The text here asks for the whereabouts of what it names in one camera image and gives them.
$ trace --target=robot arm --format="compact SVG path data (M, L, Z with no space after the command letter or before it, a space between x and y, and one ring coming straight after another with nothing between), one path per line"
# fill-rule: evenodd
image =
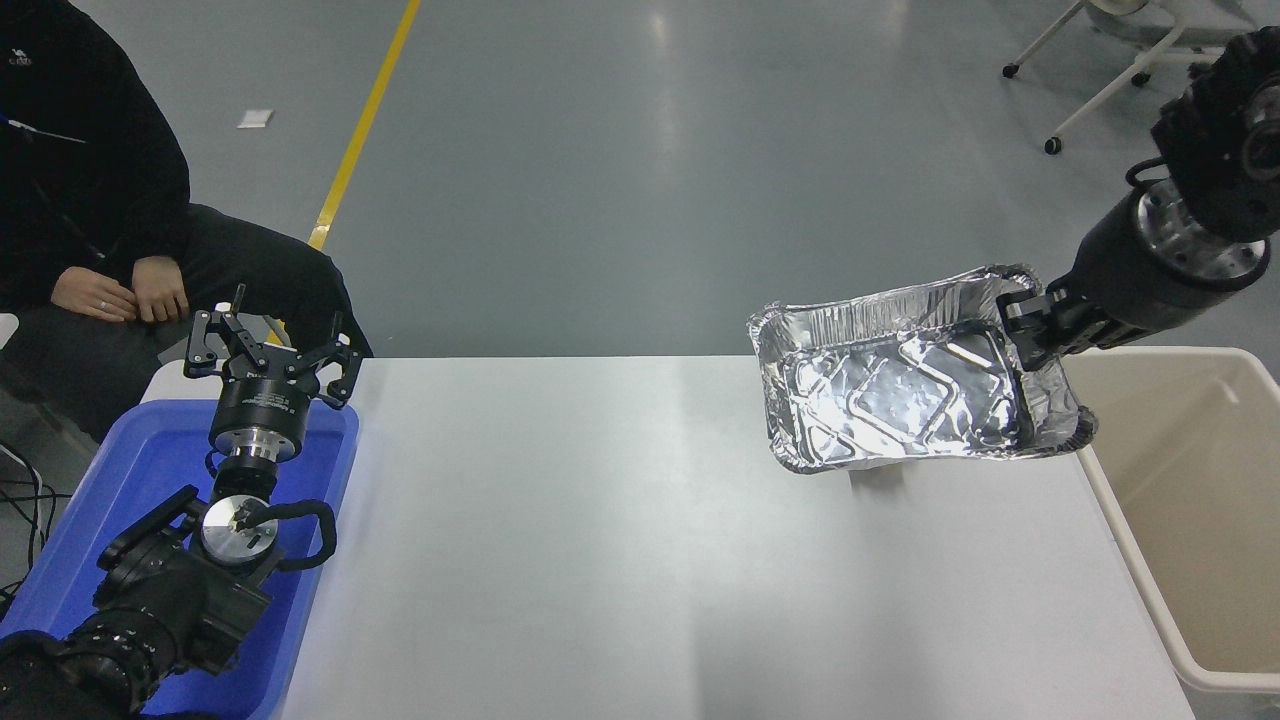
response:
M22 632L0 638L0 720L134 717L172 674L225 670L271 598L274 571L315 568L333 555L333 510L321 501L271 505L278 464L302 450L311 400L342 407L361 356L338 334L307 354L260 343L237 318L236 301L196 314L188 377L220 374L223 391L209 442L227 459L212 497L187 486L120 533L97 560L106 578L97 612L64 641ZM218 366L216 334L228 357ZM343 374L321 389L316 373ZM280 520L315 515L323 539L310 557L285 559ZM183 717L207 717L187 715Z
M1280 228L1280 28L1242 35L1161 109L1157 161L1046 295L1000 299L1027 369L1179 327L1253 284ZM1137 173L1165 164L1169 177Z

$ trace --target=hand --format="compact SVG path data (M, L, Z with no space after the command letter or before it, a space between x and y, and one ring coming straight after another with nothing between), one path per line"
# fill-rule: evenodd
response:
M173 258L152 255L133 263L133 292L143 323L168 323L191 313L182 270Z
M137 299L129 288L88 268L67 268L49 297L54 305L108 323L138 319Z

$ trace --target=person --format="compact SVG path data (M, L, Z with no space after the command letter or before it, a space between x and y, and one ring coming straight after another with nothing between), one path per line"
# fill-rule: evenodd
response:
M244 283L292 345L372 355L342 275L294 238L191 202L187 160L132 63L65 0L0 0L0 311L6 372L101 442L160 338Z

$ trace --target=white table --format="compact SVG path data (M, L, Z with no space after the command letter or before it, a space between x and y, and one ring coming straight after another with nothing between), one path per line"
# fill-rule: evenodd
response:
M13 313L0 313L0 348L9 343L15 332L18 332L18 316Z
M353 405L285 719L1192 717L1075 456L794 475L754 357L370 360Z

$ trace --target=aluminum foil tray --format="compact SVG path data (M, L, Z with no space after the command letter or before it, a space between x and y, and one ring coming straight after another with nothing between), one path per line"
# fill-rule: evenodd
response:
M796 473L928 457L1074 452L1097 421L1055 359L1024 372L996 299L1041 291L988 266L844 302L751 316L773 454Z

